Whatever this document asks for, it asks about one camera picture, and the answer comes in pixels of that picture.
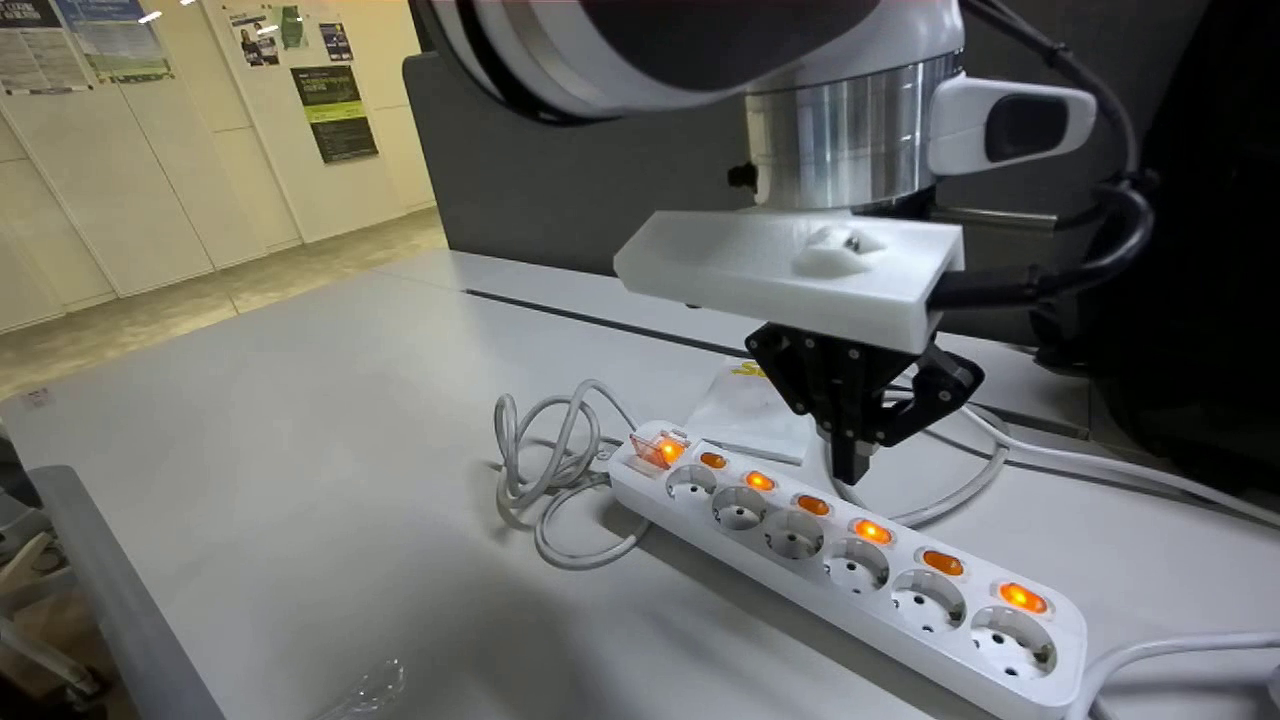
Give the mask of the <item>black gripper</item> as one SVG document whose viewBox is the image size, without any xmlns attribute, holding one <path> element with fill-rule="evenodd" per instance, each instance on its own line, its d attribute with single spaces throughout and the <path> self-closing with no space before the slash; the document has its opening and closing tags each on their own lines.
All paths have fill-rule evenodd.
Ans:
<svg viewBox="0 0 1280 720">
<path fill-rule="evenodd" d="M 941 344 L 894 352 L 763 326 L 746 348 L 786 403 L 828 434 L 828 470 L 839 485 L 857 485 L 870 472 L 864 441 L 894 448 L 966 408 L 984 384 L 980 366 Z"/>
</svg>

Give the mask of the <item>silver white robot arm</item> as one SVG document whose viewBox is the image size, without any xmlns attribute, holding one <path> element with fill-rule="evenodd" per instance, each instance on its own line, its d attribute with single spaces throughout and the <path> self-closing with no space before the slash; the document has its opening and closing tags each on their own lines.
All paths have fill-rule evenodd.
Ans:
<svg viewBox="0 0 1280 720">
<path fill-rule="evenodd" d="M 500 110 L 547 123 L 746 99 L 746 213 L 656 213 L 614 256 L 632 291 L 742 311 L 752 359 L 857 485 L 977 389 L 935 344 L 966 233 L 912 213 L 946 178 L 1077 152 L 1099 99 L 966 70 L 961 0 L 426 0 Z"/>
</svg>

